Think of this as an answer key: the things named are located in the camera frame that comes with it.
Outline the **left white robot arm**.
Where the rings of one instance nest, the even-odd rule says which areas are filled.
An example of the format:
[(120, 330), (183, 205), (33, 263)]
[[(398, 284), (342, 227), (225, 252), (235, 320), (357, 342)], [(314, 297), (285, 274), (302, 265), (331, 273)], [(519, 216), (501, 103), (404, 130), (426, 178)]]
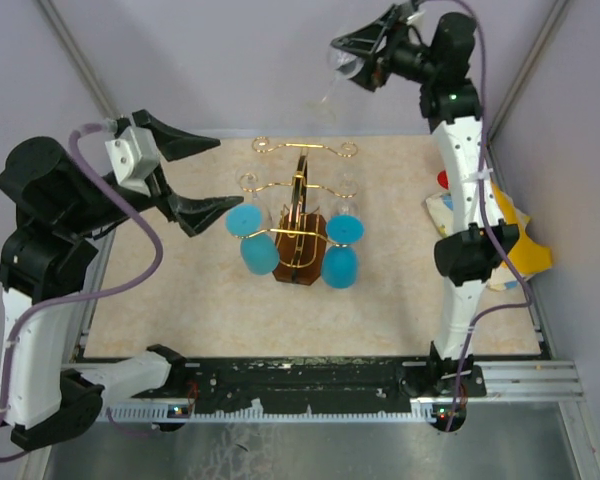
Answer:
[(36, 136), (8, 154), (0, 190), (15, 204), (16, 228), (0, 257), (0, 429), (10, 428), (21, 454), (82, 435), (126, 399), (186, 389), (185, 358), (163, 345), (92, 371), (65, 368), (64, 351), (74, 305), (123, 292), (85, 290), (98, 239), (133, 222), (153, 245), (155, 272), (164, 248), (145, 211), (159, 211), (194, 237), (241, 203), (238, 196), (183, 197), (164, 174), (164, 162), (218, 145), (140, 110), (84, 124), (66, 144)]

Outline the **red plastic wine glass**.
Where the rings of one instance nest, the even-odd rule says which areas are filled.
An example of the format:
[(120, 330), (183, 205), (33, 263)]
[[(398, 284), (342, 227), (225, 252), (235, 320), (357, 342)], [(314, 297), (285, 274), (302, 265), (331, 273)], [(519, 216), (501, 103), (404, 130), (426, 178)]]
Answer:
[(449, 189), (449, 180), (447, 177), (447, 172), (445, 170), (439, 172), (439, 174), (437, 175), (437, 182), (443, 189)]

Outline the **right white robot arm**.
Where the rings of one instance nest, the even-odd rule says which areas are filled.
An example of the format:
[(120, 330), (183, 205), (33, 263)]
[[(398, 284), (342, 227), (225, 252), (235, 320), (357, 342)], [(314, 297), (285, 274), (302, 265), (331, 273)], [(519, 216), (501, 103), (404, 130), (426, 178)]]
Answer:
[(379, 18), (332, 40), (357, 69), (350, 79), (374, 92), (393, 77), (420, 86), (419, 108), (442, 156), (452, 200), (452, 230), (434, 246), (443, 278), (441, 330), (432, 341), (418, 387), (450, 395), (472, 369), (470, 342), (487, 282), (507, 260), (519, 228), (493, 194), (484, 158), (483, 83), (469, 77), (470, 57), (484, 45), (474, 11), (443, 14), (430, 43), (415, 26), (419, 2), (391, 5)]

